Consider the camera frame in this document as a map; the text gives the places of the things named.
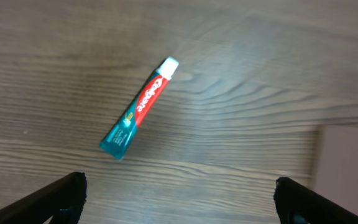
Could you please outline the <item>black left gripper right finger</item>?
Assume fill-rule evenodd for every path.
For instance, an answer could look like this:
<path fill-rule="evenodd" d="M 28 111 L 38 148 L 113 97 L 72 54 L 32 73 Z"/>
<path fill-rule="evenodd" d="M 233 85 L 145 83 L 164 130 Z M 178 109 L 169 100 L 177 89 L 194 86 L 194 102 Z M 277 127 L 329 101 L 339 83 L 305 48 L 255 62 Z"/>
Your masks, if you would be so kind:
<path fill-rule="evenodd" d="M 358 216 L 288 178 L 276 180 L 273 196 L 281 224 L 358 224 Z"/>

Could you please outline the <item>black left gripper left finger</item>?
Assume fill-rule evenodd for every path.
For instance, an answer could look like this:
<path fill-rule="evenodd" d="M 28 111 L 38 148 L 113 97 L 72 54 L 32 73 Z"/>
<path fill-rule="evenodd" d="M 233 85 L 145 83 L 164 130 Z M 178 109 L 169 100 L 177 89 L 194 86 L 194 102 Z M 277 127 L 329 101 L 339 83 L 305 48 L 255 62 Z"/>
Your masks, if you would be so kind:
<path fill-rule="evenodd" d="M 0 223 L 77 224 L 86 203 L 87 180 L 72 172 L 0 209 Z"/>

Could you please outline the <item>red green toothpaste tube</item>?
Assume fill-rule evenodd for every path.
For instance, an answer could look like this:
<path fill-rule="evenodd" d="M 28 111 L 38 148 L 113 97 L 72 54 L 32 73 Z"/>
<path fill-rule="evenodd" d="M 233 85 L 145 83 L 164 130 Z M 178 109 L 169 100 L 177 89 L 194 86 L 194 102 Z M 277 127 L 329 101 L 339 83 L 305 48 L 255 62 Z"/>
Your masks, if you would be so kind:
<path fill-rule="evenodd" d="M 101 149 L 116 159 L 122 159 L 141 124 L 158 100 L 177 69 L 179 62 L 167 57 L 148 77 L 129 106 L 101 140 Z"/>

